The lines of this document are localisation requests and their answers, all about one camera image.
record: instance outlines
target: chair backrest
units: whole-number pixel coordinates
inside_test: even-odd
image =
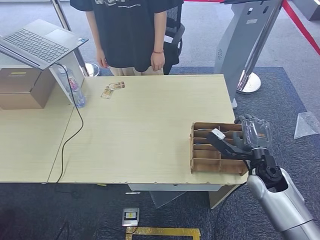
[[[166,35],[175,35],[181,26],[181,12],[183,5],[176,6],[167,11]]]

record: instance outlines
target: red bracelet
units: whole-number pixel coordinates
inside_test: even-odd
[[[162,51],[160,51],[160,52],[153,50],[153,53],[154,54],[163,54],[164,50],[162,49]]]

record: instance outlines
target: small card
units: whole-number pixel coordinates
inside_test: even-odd
[[[118,90],[118,89],[124,89],[126,86],[125,85],[124,81],[116,82],[116,83],[111,83],[109,85],[109,88],[112,91],[113,90]]]
[[[109,86],[102,93],[101,98],[109,99],[112,96],[113,90],[111,90]]]

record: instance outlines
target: laptop touchpad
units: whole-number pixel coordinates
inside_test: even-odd
[[[55,43],[65,44],[67,40],[73,37],[73,35],[63,30],[56,29],[45,35],[45,37]]]

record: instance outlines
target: wooden table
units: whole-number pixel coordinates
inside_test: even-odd
[[[111,99],[110,83],[125,81]],[[128,184],[138,191],[208,191],[216,206],[247,176],[190,172],[194,122],[232,123],[222,75],[87,77],[84,128],[66,145],[60,183]],[[55,183],[62,145],[81,126],[56,86],[45,109],[0,110],[0,182]]]
[[[45,109],[0,108],[0,182],[47,182],[72,110],[57,84]]]
[[[111,99],[103,89],[125,81]],[[85,127],[64,152],[60,183],[129,184],[140,191],[217,191],[214,206],[247,176],[195,172],[189,165],[193,122],[232,123],[235,116],[222,75],[91,77],[82,90]],[[81,121],[73,111],[63,143]],[[60,148],[48,181],[61,171]]]

